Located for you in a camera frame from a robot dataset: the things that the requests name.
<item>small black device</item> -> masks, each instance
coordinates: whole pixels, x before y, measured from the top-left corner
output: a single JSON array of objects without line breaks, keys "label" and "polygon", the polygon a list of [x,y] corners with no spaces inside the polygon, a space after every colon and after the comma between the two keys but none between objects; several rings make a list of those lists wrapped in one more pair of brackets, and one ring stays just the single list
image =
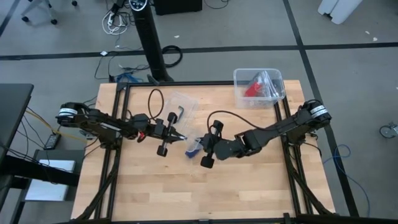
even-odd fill
[{"label": "small black device", "polygon": [[47,142],[44,145],[44,150],[55,149],[60,138],[61,138],[61,135],[59,135],[59,134],[51,134],[50,137],[47,139]]},{"label": "small black device", "polygon": [[154,0],[156,14],[198,12],[202,10],[202,0]]}]

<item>black base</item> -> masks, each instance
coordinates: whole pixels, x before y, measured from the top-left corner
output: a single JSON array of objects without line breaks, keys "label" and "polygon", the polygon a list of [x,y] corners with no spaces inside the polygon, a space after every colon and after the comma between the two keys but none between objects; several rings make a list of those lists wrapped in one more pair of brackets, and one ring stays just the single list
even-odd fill
[{"label": "black base", "polygon": [[163,16],[202,10],[202,0],[154,0],[156,14]]}]

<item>black leg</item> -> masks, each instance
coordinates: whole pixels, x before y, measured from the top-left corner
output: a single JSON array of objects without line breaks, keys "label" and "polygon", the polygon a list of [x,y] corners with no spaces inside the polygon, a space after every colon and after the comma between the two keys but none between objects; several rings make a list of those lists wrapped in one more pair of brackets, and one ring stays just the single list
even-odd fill
[{"label": "black leg", "polygon": [[24,189],[26,189],[28,183],[29,183],[29,179],[21,178],[21,177],[13,177],[11,188],[24,190]]},{"label": "black leg", "polygon": [[6,156],[4,158],[1,172],[3,174],[18,175],[74,187],[76,187],[79,182],[78,174],[72,174],[12,156]]}]

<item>chair wheel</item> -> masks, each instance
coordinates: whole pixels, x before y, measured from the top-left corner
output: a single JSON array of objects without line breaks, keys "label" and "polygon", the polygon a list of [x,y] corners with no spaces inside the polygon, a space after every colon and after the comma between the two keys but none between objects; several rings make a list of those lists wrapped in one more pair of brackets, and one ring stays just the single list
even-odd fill
[{"label": "chair wheel", "polygon": [[388,125],[381,126],[381,128],[379,129],[379,133],[381,134],[381,136],[388,139],[396,137],[395,135],[393,135],[393,133],[391,133],[391,131],[392,128]]}]

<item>wooden tabletop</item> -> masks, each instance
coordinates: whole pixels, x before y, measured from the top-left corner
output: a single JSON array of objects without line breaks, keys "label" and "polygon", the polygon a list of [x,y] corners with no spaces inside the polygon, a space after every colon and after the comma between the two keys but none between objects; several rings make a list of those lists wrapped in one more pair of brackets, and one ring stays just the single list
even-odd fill
[{"label": "wooden tabletop", "polygon": [[[147,99],[153,88],[131,88],[128,108],[132,114],[148,113]],[[162,90],[165,100],[173,91],[198,100],[192,126],[202,134],[206,132],[208,115],[215,110],[232,111],[264,127],[276,122],[274,108],[236,109],[233,86],[158,88]],[[300,82],[286,80],[285,89],[293,114],[304,102]],[[115,90],[116,84],[102,84],[96,108],[111,114]],[[119,117],[123,97],[120,102]],[[151,110],[156,113],[160,105],[160,96],[154,93]],[[211,117],[211,123],[214,119],[224,123],[223,138],[227,139],[233,139],[235,134],[252,128],[229,114],[215,114]],[[316,145],[316,141],[310,137],[307,142]],[[112,221],[277,218],[285,212],[294,217],[280,138],[271,140],[259,154],[216,161],[212,169],[200,166],[204,152],[188,159],[184,154],[187,148],[185,142],[168,145],[167,157],[156,154],[159,144],[160,140],[151,138],[146,138],[142,143],[123,141]],[[301,152],[308,186],[327,209],[334,211],[319,152],[308,145],[303,145]],[[97,193],[103,157],[104,149],[98,149],[86,157],[72,218],[79,216]],[[299,187],[298,194],[302,211],[305,211]],[[104,196],[103,216],[107,203],[108,193]]]}]

